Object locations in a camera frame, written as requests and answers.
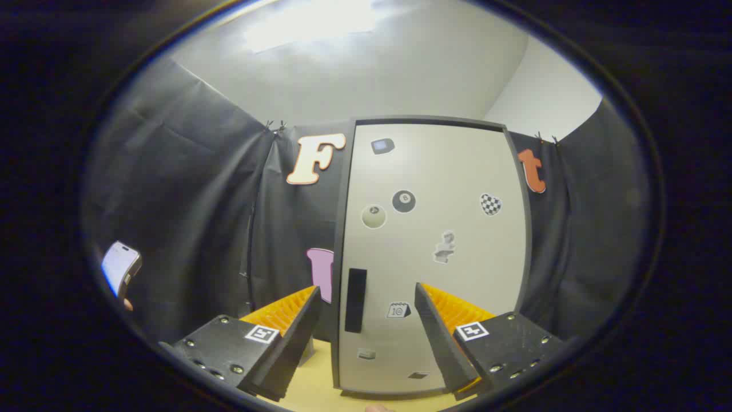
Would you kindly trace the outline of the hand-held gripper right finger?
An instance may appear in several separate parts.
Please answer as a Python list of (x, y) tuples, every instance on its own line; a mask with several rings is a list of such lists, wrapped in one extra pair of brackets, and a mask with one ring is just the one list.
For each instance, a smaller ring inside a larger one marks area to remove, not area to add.
[(516, 386), (566, 346), (517, 311), (492, 315), (426, 283), (416, 284), (414, 305), (446, 389), (458, 401)]

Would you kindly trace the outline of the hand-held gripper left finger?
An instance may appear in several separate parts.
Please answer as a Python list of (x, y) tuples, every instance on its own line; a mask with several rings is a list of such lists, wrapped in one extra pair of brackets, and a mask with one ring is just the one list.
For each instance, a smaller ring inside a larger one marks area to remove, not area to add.
[(321, 290), (312, 285), (242, 318), (216, 315), (160, 346), (214, 385), (277, 402), (286, 395), (320, 313)]

